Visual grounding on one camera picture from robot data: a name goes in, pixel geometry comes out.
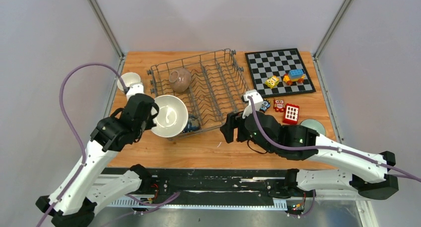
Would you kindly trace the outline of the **teal bowl with orange flower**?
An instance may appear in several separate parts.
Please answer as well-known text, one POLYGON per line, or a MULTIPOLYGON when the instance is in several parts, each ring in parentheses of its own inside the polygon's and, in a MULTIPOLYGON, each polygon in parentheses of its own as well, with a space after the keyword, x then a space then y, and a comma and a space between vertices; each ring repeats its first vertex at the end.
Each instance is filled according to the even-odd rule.
POLYGON ((162 138, 173 138, 185 129, 189 113, 185 103, 174 95, 161 95, 154 99, 159 111, 152 109, 151 115, 156 124, 151 131, 162 138))

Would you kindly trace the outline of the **beige bowl with flower sprig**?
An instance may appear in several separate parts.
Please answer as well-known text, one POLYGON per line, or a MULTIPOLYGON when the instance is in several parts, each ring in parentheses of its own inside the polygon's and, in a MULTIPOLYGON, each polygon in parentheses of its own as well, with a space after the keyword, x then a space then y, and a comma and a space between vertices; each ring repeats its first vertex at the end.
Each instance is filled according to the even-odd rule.
MULTIPOLYGON (((124 85, 127 89, 129 89, 134 84, 141 84, 142 83, 140 75, 135 73, 135 72, 125 73, 125 74, 121 75, 121 79, 124 82, 124 85)), ((124 89, 124 87, 123 87, 119 78, 117 78, 117 87, 124 94, 127 93, 127 91, 124 89)))

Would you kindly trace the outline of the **mint green leaf bowl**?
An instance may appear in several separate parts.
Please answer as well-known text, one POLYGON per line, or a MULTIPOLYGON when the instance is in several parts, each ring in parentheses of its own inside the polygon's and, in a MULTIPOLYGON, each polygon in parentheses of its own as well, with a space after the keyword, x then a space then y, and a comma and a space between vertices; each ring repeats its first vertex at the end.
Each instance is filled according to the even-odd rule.
POLYGON ((326 135, 326 129, 321 122, 315 119, 305 119, 300 125, 317 131, 319 134, 326 135))

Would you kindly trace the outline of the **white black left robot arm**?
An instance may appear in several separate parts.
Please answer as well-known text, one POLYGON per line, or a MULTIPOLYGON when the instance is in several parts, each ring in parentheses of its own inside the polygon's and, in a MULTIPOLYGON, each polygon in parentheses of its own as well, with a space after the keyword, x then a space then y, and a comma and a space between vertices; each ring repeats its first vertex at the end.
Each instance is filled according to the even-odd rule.
POLYGON ((140 164, 95 190, 92 186, 126 145, 138 142, 144 131, 155 126, 153 119, 158 112, 159 107, 152 97, 135 94, 124 108, 100 120, 80 161, 55 192, 38 198, 37 208, 45 216, 51 216, 51 223, 56 227, 87 227, 102 209, 119 197, 134 191, 148 193, 152 188, 151 174, 140 164))

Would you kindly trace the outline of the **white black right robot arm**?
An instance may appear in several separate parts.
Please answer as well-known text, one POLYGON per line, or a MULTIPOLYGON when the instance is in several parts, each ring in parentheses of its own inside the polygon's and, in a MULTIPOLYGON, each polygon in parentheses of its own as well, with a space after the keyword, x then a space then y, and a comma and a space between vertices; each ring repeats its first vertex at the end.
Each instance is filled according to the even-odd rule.
POLYGON ((283 183, 274 188, 284 197, 303 196, 314 190, 347 190, 364 198, 386 200, 399 190, 398 178, 388 173, 396 164, 395 155, 389 151, 358 151, 305 126, 281 125, 261 112, 256 117, 229 113, 220 131, 227 143, 252 141, 267 153, 288 160, 311 160, 336 167, 287 170, 283 183))

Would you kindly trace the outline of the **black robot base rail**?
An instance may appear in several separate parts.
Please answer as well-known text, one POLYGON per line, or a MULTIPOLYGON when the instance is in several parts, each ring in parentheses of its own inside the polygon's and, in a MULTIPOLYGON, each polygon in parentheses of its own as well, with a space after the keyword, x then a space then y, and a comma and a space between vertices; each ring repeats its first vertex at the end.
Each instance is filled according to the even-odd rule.
POLYGON ((150 168, 146 187, 129 194, 143 201, 161 203, 173 193, 180 196, 169 208, 189 209, 272 209, 284 210, 312 193, 288 191, 286 170, 246 169, 156 169, 150 168))

